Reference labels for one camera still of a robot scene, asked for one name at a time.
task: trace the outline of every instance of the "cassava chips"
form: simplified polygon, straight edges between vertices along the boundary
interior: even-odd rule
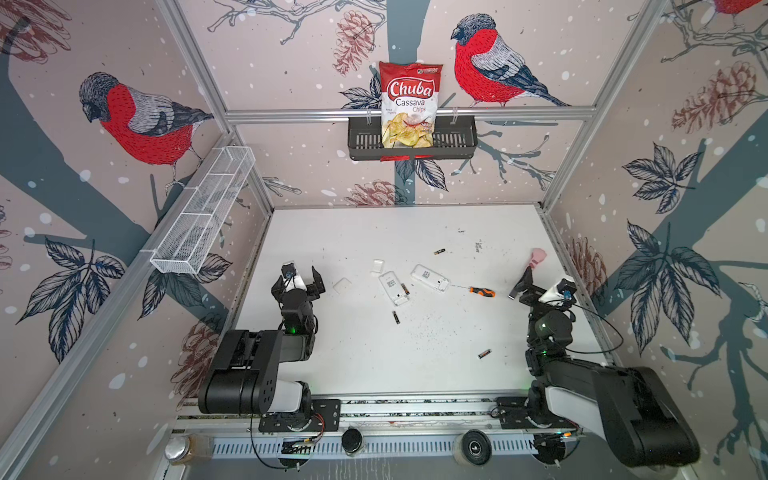
[[[442,65],[382,61],[379,70],[384,147],[431,147]]]

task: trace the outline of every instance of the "orange screwdriver handle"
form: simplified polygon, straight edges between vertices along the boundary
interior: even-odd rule
[[[478,295],[483,295],[483,296],[496,296],[496,292],[488,288],[478,288],[476,286],[470,286],[469,291],[472,293],[477,293]]]

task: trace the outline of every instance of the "white table surface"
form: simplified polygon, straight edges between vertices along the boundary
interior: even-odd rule
[[[534,282],[546,289],[564,269],[530,205],[277,210],[237,328],[276,329],[280,308],[270,288],[280,266],[295,262],[311,282],[314,265],[326,285],[313,302],[315,349],[305,362],[281,363],[280,379],[303,380],[322,395],[527,389],[533,380],[525,365],[528,307],[507,294],[535,247],[548,253],[534,270]],[[406,284],[410,301],[394,307],[370,273],[374,259]],[[411,279],[417,263],[452,284],[493,289],[496,297],[453,286],[431,290]],[[333,285],[342,278],[352,286],[339,295]],[[600,350],[584,314],[574,312],[569,348]],[[492,353],[479,359],[486,349]]]

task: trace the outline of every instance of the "white wire mesh basket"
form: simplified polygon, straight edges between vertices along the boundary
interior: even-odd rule
[[[196,274],[213,246],[255,158],[249,147],[224,147],[150,261],[162,273]]]

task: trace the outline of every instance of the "screwdriver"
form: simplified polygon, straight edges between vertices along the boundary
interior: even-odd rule
[[[470,292],[477,293],[478,295],[491,296],[491,297],[496,296],[496,292],[494,292],[489,288],[480,288],[479,286],[461,286],[461,285],[454,285],[454,286],[457,286],[458,288],[466,288]]]

